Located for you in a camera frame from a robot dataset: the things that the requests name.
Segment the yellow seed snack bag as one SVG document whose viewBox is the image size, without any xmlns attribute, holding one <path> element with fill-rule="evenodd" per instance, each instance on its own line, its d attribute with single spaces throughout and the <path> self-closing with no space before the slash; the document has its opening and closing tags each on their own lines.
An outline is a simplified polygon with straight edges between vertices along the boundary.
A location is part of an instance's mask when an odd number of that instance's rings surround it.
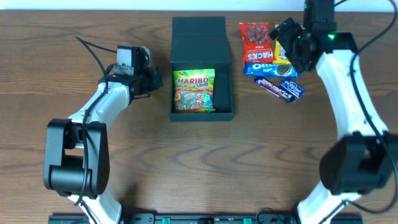
<svg viewBox="0 0 398 224">
<path fill-rule="evenodd" d="M 285 56 L 285 50 L 284 48 L 280 45 L 279 41 L 276 39 L 275 40 L 275 60 L 272 62 L 273 64 L 278 64 L 278 65 L 291 65 L 291 62 L 289 59 Z"/>
</svg>

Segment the red Hacks candy bag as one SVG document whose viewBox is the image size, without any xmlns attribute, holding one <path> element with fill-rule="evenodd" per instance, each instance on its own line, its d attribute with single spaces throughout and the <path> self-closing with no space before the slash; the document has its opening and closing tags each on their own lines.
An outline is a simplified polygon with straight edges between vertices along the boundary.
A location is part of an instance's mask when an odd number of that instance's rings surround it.
<svg viewBox="0 0 398 224">
<path fill-rule="evenodd" d="M 239 28 L 243 38 L 243 64 L 272 63 L 275 60 L 268 22 L 240 22 Z"/>
</svg>

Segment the green Haribo worms bag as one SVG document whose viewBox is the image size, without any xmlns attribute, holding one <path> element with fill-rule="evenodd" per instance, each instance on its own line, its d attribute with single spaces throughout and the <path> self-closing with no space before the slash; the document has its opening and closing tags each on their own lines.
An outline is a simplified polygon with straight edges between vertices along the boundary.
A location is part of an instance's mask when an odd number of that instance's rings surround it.
<svg viewBox="0 0 398 224">
<path fill-rule="evenodd" d="M 176 113 L 212 113 L 215 70 L 175 70 L 174 110 Z"/>
</svg>

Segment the blue Oreo cookie pack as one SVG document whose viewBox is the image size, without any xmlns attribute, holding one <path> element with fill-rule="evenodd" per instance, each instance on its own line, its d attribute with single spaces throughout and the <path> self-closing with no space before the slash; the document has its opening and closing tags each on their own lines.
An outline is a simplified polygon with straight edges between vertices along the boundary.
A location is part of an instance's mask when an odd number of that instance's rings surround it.
<svg viewBox="0 0 398 224">
<path fill-rule="evenodd" d="M 273 64 L 273 63 L 252 63 L 246 62 L 243 74 L 253 77 L 268 78 L 299 78 L 300 74 L 292 65 Z"/>
</svg>

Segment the dark green box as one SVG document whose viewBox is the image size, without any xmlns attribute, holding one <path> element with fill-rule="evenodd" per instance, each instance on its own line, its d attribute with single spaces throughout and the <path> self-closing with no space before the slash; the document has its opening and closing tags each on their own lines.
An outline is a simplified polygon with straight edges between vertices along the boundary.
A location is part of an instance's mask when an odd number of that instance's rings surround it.
<svg viewBox="0 0 398 224">
<path fill-rule="evenodd" d="M 174 81 L 171 81 L 170 120 L 232 121 L 233 91 L 231 51 L 226 33 L 226 19 L 216 17 L 173 17 L 170 69 L 215 70 L 212 113 L 178 113 L 174 103 Z"/>
</svg>

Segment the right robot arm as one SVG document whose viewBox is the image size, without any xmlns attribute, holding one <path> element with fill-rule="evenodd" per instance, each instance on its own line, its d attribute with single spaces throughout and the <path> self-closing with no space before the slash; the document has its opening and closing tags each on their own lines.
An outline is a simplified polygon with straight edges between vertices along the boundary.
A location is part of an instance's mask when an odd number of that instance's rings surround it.
<svg viewBox="0 0 398 224">
<path fill-rule="evenodd" d="M 320 161 L 319 183 L 286 216 L 286 223 L 330 223 L 345 206 L 357 206 L 359 198 L 397 175 L 397 136 L 371 101 L 359 64 L 361 48 L 351 33 L 336 29 L 335 7 L 332 0 L 306 0 L 303 24 L 289 18 L 270 34 L 296 71 L 317 72 L 338 136 Z"/>
</svg>

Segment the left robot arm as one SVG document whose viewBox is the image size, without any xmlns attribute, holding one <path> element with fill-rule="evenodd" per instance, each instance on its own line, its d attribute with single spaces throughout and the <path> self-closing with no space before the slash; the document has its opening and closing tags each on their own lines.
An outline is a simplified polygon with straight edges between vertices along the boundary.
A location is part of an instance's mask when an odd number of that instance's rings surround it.
<svg viewBox="0 0 398 224">
<path fill-rule="evenodd" d="M 127 223 L 128 215 L 110 189 L 108 130 L 133 100 L 162 87 L 159 69 L 146 47 L 120 46 L 88 102 L 46 130 L 44 186 L 69 198 L 89 223 Z"/>
</svg>

